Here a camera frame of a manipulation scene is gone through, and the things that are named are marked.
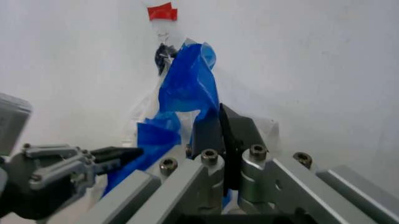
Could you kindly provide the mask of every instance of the gray panel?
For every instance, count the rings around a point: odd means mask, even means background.
[[[255,162],[242,155],[239,205],[248,213],[308,212],[318,223],[375,223],[291,157]]]
[[[159,178],[136,170],[96,203],[76,224],[125,223],[160,185]]]
[[[399,223],[399,201],[346,166],[317,174],[378,223]]]
[[[0,155],[9,155],[32,111],[28,101],[0,92]]]

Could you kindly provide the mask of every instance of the gray metal bar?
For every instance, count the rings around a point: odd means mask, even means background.
[[[127,223],[169,224],[175,223],[182,213],[199,214],[209,190],[207,168],[199,162],[184,160]]]
[[[349,167],[317,174],[325,183],[378,223],[399,223],[399,201]]]
[[[35,159],[42,156],[48,155],[60,155],[63,157],[71,157],[76,155],[78,152],[77,147],[71,147],[68,145],[50,145],[50,146],[35,146],[25,149],[25,155],[29,158]]]
[[[125,223],[161,185],[159,178],[136,170],[75,224]]]
[[[29,119],[28,101],[0,92],[0,155],[9,155]]]
[[[375,223],[291,157],[256,162],[242,154],[239,205],[248,213],[307,212],[323,224]]]

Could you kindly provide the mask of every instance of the metal bracket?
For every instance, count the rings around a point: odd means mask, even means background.
[[[317,174],[378,223],[399,223],[399,201],[355,171],[339,166]]]
[[[85,175],[84,181],[80,181],[77,187],[91,187],[94,184],[95,178],[93,160],[94,157],[88,159],[78,151],[76,156],[49,167],[36,170],[32,174],[32,179],[29,181],[30,187],[34,190],[39,190],[49,183],[57,181],[67,175],[71,175],[72,173],[75,173],[75,175]]]
[[[28,148],[24,149],[25,156],[32,159],[49,155],[60,155],[64,158],[69,158],[76,155],[77,151],[79,151],[78,147],[71,147],[67,144],[28,146]]]
[[[168,224],[175,223],[180,214],[220,214],[223,185],[220,191],[213,187],[215,182],[223,183],[217,180],[224,169],[221,156],[214,166],[212,170],[198,161],[184,160],[127,223]]]
[[[136,170],[95,204],[76,224],[126,223],[160,185],[159,178]]]
[[[291,157],[256,161],[242,154],[238,203],[252,214],[307,213],[318,223],[375,223]]]

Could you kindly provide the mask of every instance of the white wall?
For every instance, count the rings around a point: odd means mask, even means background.
[[[285,151],[320,167],[396,164],[398,1],[174,6],[178,31],[217,54],[221,101],[278,120]],[[131,106],[156,84],[157,45],[140,1],[0,1],[0,91],[35,109],[20,144],[118,144]],[[398,190],[391,168],[380,176]]]

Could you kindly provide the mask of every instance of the red tape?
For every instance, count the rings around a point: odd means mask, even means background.
[[[147,7],[147,10],[150,21],[153,19],[166,19],[172,21],[178,19],[178,9],[172,8],[170,2],[160,6]]]

